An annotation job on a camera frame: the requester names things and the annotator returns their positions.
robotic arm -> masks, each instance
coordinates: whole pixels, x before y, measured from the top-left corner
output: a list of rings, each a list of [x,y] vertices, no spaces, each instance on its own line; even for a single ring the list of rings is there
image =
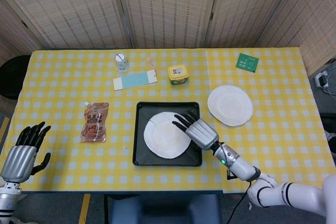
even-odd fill
[[[17,139],[7,156],[1,177],[6,181],[5,185],[0,188],[0,223],[21,223],[13,218],[13,212],[16,203],[21,195],[20,183],[26,181],[30,175],[35,175],[43,170],[49,160],[50,153],[47,153],[43,162],[34,167],[34,161],[38,150],[43,142],[43,138],[50,130],[50,126],[42,127],[45,122],[41,122],[33,127],[26,127]]]
[[[278,185],[272,176],[250,165],[226,143],[219,142],[217,132],[195,114],[176,114],[175,117],[179,122],[173,121],[174,125],[185,132],[201,149],[212,150],[213,155],[237,178],[247,182],[255,181],[247,195],[256,206],[292,206],[326,216],[326,224],[335,222],[336,175],[324,180],[323,189],[295,183]]]

green card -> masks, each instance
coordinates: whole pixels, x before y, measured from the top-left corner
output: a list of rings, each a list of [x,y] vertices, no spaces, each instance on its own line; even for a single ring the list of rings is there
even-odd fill
[[[258,61],[258,58],[252,57],[250,55],[240,54],[236,68],[241,68],[255,73],[257,70]]]

table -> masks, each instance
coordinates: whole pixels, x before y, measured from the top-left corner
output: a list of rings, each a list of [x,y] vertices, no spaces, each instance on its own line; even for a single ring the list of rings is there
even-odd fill
[[[122,52],[131,69],[156,65],[158,82],[113,90],[120,76],[114,55]],[[259,58],[256,73],[235,67],[239,53]],[[172,86],[167,67],[183,63],[188,83]],[[228,127],[207,109],[218,85],[246,90],[254,114],[240,127]],[[80,143],[84,102],[109,102],[105,143]],[[132,164],[135,109],[139,101],[197,101],[201,116],[251,164],[284,181],[321,186],[334,163],[298,48],[127,49],[35,51],[0,157],[27,125],[52,125],[36,164],[51,152],[48,167],[22,184],[25,191],[223,191],[242,192],[247,183],[226,180],[226,169],[203,152],[201,167],[136,167]]]

white paper plate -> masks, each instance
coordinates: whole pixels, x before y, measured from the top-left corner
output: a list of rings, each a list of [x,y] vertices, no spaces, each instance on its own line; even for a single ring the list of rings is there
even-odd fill
[[[177,128],[172,121],[176,113],[161,112],[153,116],[147,123],[143,137],[147,147],[157,156],[176,158],[189,146],[191,139]]]
[[[208,97],[208,108],[214,117],[229,126],[242,125],[253,114],[253,103],[248,94],[231,85],[214,89]]]

black tray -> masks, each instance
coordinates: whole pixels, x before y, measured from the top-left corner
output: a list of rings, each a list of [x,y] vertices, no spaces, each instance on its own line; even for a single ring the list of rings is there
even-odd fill
[[[146,145],[143,138],[144,129],[148,120],[164,111],[179,114],[192,111],[199,116],[197,102],[139,102],[135,119],[133,164],[134,165],[157,165],[157,166],[200,166],[202,164],[202,150],[193,141],[180,156],[167,159],[157,156]]]

